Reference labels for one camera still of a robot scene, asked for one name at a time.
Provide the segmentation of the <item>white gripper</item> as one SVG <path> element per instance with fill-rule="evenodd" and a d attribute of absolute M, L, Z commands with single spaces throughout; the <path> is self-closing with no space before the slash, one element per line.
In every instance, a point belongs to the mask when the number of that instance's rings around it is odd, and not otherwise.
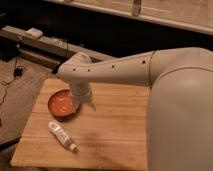
<path fill-rule="evenodd" d="M 69 85 L 71 96 L 75 99 L 72 99 L 73 102 L 73 113 L 76 113 L 80 107 L 80 100 L 90 99 L 92 97 L 92 92 L 90 85 L 88 83 L 72 83 Z M 96 111 L 96 105 L 93 100 L 87 102 L 87 106 Z"/>

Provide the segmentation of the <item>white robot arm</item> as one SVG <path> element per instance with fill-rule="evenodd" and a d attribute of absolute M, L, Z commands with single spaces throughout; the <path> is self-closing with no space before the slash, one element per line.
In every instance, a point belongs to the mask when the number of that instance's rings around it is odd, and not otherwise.
<path fill-rule="evenodd" d="M 148 171 L 213 171 L 212 51 L 156 50 L 97 63 L 78 52 L 60 65 L 58 77 L 76 105 L 92 100 L 92 82 L 149 87 Z"/>

